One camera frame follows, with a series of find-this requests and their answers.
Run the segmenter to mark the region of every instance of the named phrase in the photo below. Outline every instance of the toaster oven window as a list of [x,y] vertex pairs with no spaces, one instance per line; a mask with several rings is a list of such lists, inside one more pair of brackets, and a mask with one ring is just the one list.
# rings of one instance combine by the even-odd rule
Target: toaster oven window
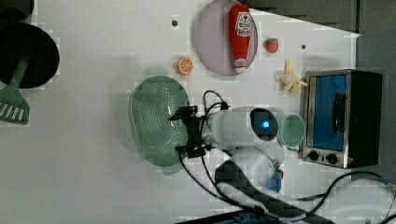
[[316,79],[313,82],[316,85],[315,94],[310,94],[310,97],[315,98],[310,99],[310,102],[315,102],[315,115],[313,115],[313,119],[310,119],[314,124],[308,124],[308,129],[309,127],[314,129],[313,132],[312,130],[308,131],[313,134],[311,147],[342,151],[344,149],[344,133],[337,131],[337,126],[340,125],[340,119],[337,119],[340,117],[340,112],[337,108],[340,106],[336,101],[340,96],[345,97],[347,94],[347,77],[338,75],[314,78]]

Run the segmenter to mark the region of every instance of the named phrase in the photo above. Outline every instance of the strawberry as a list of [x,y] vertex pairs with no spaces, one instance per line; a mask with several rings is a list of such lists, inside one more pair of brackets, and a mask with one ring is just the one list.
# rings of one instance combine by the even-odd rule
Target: strawberry
[[276,38],[269,38],[264,42],[265,49],[270,53],[276,53],[279,48],[279,44]]

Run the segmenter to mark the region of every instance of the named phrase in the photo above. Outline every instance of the blue light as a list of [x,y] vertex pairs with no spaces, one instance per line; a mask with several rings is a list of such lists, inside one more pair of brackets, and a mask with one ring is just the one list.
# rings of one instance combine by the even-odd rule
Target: blue light
[[270,127],[270,122],[268,122],[267,120],[264,121],[264,122],[262,123],[262,127],[263,127],[264,129],[267,129],[268,127]]

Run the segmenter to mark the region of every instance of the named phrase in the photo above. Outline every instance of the toaster oven door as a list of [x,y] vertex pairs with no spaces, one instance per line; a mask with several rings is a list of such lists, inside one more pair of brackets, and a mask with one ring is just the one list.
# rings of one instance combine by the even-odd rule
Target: toaster oven door
[[309,78],[306,138],[309,147],[344,150],[346,95],[346,75]]

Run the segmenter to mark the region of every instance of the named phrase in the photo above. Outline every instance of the toaster oven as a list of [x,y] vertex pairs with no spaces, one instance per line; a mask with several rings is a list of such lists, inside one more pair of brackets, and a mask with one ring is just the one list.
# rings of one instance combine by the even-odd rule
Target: toaster oven
[[339,168],[378,163],[382,75],[307,72],[304,161]]

